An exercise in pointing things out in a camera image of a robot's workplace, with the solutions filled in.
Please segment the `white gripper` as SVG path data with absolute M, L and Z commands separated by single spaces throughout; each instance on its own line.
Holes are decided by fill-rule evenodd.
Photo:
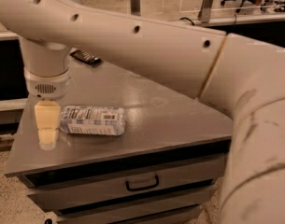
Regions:
M 43 150 L 53 150 L 56 147 L 58 138 L 61 107 L 50 100 L 57 100 L 64 97 L 68 91 L 70 72 L 54 77 L 42 77 L 34 75 L 24 69 L 24 78 L 28 92 L 38 98 L 48 99 L 39 101 L 35 105 L 36 125 L 39 129 L 39 145 Z

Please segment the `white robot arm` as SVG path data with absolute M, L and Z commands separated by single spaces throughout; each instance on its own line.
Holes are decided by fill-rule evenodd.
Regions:
M 29 91 L 66 94 L 77 48 L 198 99 L 233 122 L 218 224 L 285 224 L 285 49 L 241 35 L 85 7 L 0 0 Z

